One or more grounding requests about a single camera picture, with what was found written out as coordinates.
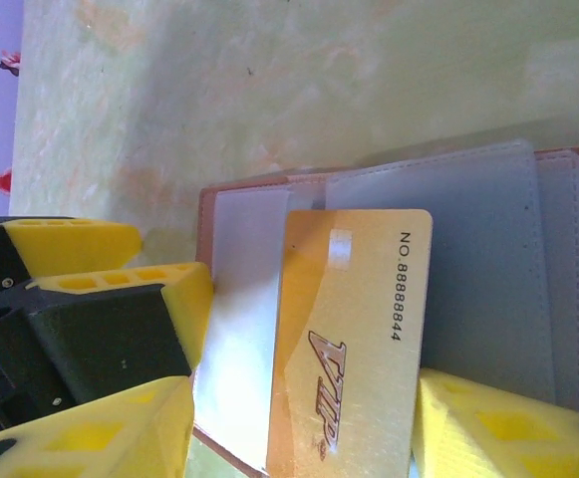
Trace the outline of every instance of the red object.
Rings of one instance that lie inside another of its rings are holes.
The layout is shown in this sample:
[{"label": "red object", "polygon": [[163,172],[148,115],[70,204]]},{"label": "red object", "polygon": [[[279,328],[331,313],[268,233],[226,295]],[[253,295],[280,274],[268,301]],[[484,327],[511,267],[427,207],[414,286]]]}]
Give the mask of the red object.
[{"label": "red object", "polygon": [[4,194],[10,195],[10,187],[12,185],[12,169],[9,168],[3,174],[0,174],[0,191]]}]

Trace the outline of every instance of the card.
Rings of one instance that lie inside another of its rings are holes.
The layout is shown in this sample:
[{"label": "card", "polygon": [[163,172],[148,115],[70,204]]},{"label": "card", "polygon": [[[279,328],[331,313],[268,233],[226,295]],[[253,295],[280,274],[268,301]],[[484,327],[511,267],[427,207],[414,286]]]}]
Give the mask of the card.
[{"label": "card", "polygon": [[289,213],[271,477],[408,476],[431,232],[421,210]]}]

